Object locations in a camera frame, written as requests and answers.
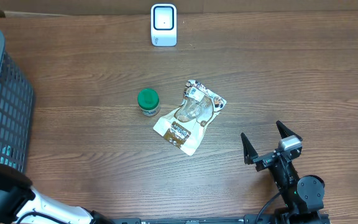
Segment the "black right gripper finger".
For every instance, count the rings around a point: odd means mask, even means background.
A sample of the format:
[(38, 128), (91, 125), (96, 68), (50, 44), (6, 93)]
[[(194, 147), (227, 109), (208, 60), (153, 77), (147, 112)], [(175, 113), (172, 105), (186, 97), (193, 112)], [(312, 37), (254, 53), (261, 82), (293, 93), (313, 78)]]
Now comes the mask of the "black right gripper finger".
[(299, 136), (297, 133), (293, 132), (291, 129), (286, 127), (280, 120), (276, 121), (276, 125), (282, 139), (290, 136), (296, 136), (300, 141), (303, 140), (301, 136)]
[(241, 133), (241, 140), (242, 140), (243, 151), (244, 151), (244, 163), (253, 164), (254, 160), (258, 158), (259, 155), (254, 149), (253, 145), (250, 143), (245, 133)]

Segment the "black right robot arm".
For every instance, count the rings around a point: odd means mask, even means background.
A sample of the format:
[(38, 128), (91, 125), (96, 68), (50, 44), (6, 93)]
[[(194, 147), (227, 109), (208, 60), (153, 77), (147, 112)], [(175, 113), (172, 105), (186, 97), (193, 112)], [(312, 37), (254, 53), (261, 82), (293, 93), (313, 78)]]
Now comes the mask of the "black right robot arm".
[(281, 121), (276, 122), (281, 140), (278, 147), (259, 156), (245, 133), (241, 133), (244, 163), (255, 165), (256, 171), (269, 170), (278, 193), (256, 215), (245, 215), (244, 223), (330, 223), (324, 208), (325, 183), (317, 175), (299, 177), (293, 160), (301, 155), (303, 138)]

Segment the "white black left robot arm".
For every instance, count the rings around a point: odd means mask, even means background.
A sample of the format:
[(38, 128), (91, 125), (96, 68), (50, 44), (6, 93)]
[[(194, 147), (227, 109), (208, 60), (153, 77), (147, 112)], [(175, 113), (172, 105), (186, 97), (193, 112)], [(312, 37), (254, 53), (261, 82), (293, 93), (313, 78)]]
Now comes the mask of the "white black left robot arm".
[(0, 164), (0, 223), (112, 223), (102, 214), (38, 192), (18, 170)]

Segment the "green lid seasoning jar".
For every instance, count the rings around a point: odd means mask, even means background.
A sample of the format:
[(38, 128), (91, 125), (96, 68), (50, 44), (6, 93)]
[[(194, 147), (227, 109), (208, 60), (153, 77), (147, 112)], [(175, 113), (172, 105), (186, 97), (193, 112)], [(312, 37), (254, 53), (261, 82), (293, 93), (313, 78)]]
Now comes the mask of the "green lid seasoning jar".
[(155, 116), (160, 111), (160, 99), (153, 89), (141, 90), (137, 96), (137, 102), (145, 116)]

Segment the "white brown snack pouch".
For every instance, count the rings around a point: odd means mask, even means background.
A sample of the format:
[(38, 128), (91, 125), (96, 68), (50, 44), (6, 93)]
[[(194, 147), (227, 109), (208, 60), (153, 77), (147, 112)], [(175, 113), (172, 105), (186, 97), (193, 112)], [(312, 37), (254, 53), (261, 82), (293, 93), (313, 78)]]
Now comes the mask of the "white brown snack pouch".
[(225, 107), (226, 100), (196, 80), (188, 80), (181, 105), (153, 126), (161, 137), (192, 156), (206, 128)]

